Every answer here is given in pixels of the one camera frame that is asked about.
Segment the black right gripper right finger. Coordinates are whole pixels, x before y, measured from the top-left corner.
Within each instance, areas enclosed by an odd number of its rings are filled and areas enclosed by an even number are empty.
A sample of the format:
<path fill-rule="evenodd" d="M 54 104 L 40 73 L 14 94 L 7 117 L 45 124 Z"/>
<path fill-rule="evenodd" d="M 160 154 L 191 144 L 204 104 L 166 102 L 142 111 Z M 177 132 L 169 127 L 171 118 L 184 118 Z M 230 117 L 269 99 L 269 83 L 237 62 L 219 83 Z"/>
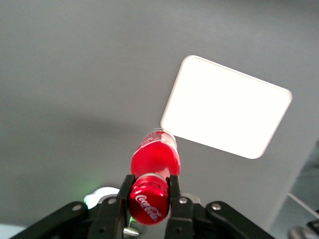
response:
<path fill-rule="evenodd" d="M 172 175 L 169 179 L 170 217 L 166 224 L 165 239 L 192 239 L 193 202 L 180 192 L 179 177 Z"/>

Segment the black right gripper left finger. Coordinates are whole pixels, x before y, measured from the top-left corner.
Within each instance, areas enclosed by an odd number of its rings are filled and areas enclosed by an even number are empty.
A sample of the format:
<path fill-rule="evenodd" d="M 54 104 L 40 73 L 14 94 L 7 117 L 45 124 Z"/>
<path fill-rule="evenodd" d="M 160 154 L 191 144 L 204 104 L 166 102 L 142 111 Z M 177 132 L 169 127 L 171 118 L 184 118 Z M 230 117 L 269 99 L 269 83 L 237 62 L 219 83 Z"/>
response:
<path fill-rule="evenodd" d="M 123 239 L 135 237 L 136 229 L 129 227 L 128 197 L 135 181 L 134 175 L 127 175 L 115 197 L 105 199 L 91 224 L 89 239 Z"/>

